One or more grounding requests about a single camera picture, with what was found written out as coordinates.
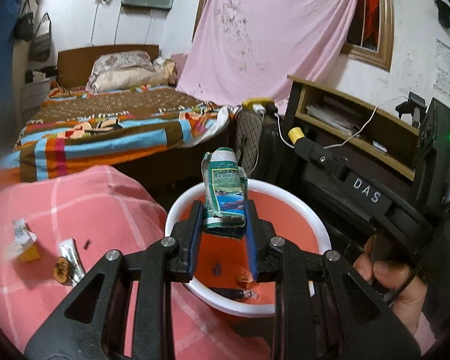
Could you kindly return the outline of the person's right hand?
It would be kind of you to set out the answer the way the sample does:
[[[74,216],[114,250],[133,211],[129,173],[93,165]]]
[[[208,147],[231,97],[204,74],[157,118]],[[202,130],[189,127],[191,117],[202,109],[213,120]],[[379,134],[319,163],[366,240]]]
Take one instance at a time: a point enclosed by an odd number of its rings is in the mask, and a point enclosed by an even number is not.
[[[414,335],[419,326],[419,319],[424,306],[428,287],[420,278],[413,278],[401,291],[398,290],[410,277],[410,268],[407,265],[398,265],[386,261],[371,261],[371,254],[375,246],[375,236],[365,244],[363,254],[355,261],[353,267],[365,281],[376,280],[388,290],[397,295],[392,305],[393,313]]]

